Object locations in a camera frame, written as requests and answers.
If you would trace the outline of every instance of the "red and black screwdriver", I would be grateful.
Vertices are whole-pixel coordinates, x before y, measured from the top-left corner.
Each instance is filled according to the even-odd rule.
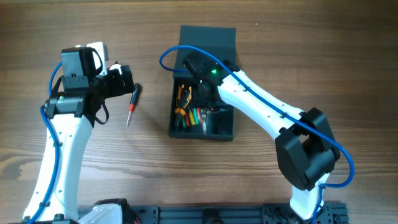
[[[138,98],[139,98],[139,95],[140,95],[140,93],[141,93],[141,85],[140,85],[140,84],[136,83],[136,84],[134,85],[134,87],[135,87],[136,89],[134,90],[134,92],[133,92],[132,95],[131,95],[131,100],[130,100],[130,112],[129,112],[129,117],[128,117],[128,119],[127,119],[127,124],[126,124],[126,126],[129,126],[129,125],[130,125],[130,120],[131,120],[132,112],[134,111],[134,109],[135,109],[135,107],[136,107],[136,105],[137,105]]]

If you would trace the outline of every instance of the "table top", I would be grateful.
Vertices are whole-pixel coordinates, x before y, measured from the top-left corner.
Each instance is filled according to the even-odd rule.
[[[0,5],[0,222],[19,222],[32,196],[46,135],[39,107],[60,51],[96,41],[108,46],[110,62],[130,65],[143,92],[130,127],[131,96],[106,100],[110,119],[88,141],[79,205],[289,201],[274,141],[240,111],[233,141],[168,137],[173,79],[158,61],[186,24],[235,27],[238,63],[254,82],[327,115],[356,175],[327,189],[326,200],[347,203],[351,223],[397,223],[397,9],[396,1],[340,0]],[[347,175],[342,158],[328,182]]]

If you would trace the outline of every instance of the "wood grain surface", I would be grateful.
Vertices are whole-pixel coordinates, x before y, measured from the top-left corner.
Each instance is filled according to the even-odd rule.
[[[353,183],[325,198],[347,203],[351,223],[398,223],[398,2],[340,0],[0,5],[0,223],[19,222],[33,193],[46,135],[39,107],[60,51],[96,41],[144,88],[128,128],[130,96],[107,100],[111,117],[87,144],[79,205],[289,201],[273,140],[244,114],[234,141],[169,139],[173,80],[158,60],[182,24],[236,27],[250,78],[288,104],[322,110],[351,153]],[[347,175],[342,158],[329,182]]]

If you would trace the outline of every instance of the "wooden table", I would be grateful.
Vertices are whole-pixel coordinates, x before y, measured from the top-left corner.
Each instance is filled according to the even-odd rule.
[[[126,127],[130,95],[108,99],[80,174],[79,205],[288,202],[291,185],[273,140],[237,112],[234,141],[169,139],[172,74],[160,54],[182,24],[236,27],[243,70],[281,100],[327,116],[356,164],[353,183],[327,189],[352,223],[398,222],[397,1],[134,1],[0,6],[0,222],[19,222],[45,146],[39,107],[60,51],[103,41],[110,62],[144,86]],[[176,54],[165,59],[172,66]],[[344,181],[337,162],[329,182]]]

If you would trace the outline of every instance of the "open box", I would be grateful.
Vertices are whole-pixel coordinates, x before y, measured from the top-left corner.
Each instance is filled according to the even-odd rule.
[[[206,50],[221,60],[227,59],[235,63],[235,33],[235,28],[181,26],[180,45],[193,45]],[[178,50],[175,63],[176,69],[184,69],[182,61],[191,51],[188,49]],[[189,72],[174,72],[173,78],[169,136],[185,139],[232,140],[234,138],[234,108],[221,100],[211,103],[204,101]],[[206,134],[204,134],[200,124],[189,128],[175,129],[175,109],[177,107],[175,99],[178,93],[178,86],[181,84],[192,87],[191,108],[215,109],[207,119]]]

